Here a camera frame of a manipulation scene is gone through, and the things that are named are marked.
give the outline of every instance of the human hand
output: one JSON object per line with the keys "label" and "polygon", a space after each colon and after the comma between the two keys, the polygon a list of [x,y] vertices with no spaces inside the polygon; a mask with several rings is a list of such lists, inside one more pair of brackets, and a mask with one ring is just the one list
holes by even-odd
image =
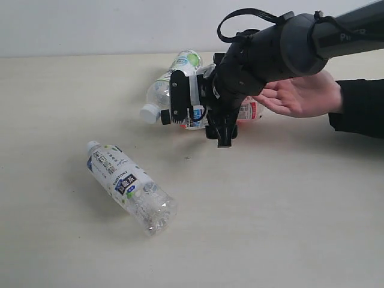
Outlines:
{"label": "human hand", "polygon": [[268,83],[253,98],[284,116],[309,118],[342,112],[341,88],[325,70],[313,75]]}

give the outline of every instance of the white wall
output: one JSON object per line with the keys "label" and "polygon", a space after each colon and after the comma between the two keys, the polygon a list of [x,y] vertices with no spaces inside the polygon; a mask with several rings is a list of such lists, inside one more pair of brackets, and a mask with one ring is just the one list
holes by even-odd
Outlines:
{"label": "white wall", "polygon": [[[222,18],[239,8],[337,16],[369,0],[0,0],[0,57],[224,50]],[[228,21],[234,34],[269,24]]]}

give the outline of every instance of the black sleeve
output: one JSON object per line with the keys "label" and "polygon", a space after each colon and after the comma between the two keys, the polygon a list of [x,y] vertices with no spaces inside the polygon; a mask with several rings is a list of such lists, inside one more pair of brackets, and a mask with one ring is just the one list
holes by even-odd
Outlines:
{"label": "black sleeve", "polygon": [[330,113],[335,131],[384,139],[384,79],[342,80],[343,113]]}

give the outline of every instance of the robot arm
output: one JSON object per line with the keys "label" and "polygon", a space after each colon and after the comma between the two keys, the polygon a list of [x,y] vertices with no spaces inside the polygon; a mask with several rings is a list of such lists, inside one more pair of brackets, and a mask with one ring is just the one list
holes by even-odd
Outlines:
{"label": "robot arm", "polygon": [[[273,25],[262,31],[248,29],[231,38],[221,34],[227,19],[244,14]],[[182,121],[193,110],[192,103],[199,102],[209,123],[207,138],[217,139],[218,147],[230,147],[246,96],[259,95],[268,82],[316,74],[331,58],[384,48],[384,1],[336,18],[323,17],[319,11],[277,17],[253,8],[240,9],[223,19],[217,34],[231,44],[226,53],[215,54],[215,68],[209,75],[185,77],[181,71],[171,75],[169,119]]]}

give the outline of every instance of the red label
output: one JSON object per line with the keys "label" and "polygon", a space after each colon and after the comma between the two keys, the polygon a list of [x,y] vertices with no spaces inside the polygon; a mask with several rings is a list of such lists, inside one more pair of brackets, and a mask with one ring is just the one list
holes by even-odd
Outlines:
{"label": "red label", "polygon": [[251,102],[252,107],[252,119],[256,118],[256,102]]}

